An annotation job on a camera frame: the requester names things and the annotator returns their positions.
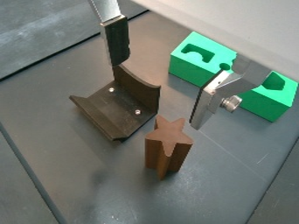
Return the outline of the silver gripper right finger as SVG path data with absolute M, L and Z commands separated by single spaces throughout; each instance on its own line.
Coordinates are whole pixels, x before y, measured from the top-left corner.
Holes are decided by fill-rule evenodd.
M 270 73 L 269 68 L 242 55 L 237 55 L 233 59 L 230 69 L 232 73 L 218 70 L 200 88 L 189 118 L 189 124 L 196 130 L 216 113 L 218 107 L 228 112 L 237 108 L 241 103 L 238 94 L 256 88 Z

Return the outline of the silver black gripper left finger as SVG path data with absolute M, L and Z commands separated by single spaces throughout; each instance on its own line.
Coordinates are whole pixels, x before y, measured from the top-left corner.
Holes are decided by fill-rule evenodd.
M 120 12 L 117 0 L 87 0 L 87 4 L 97 16 L 109 63 L 114 67 L 129 57 L 126 17 Z

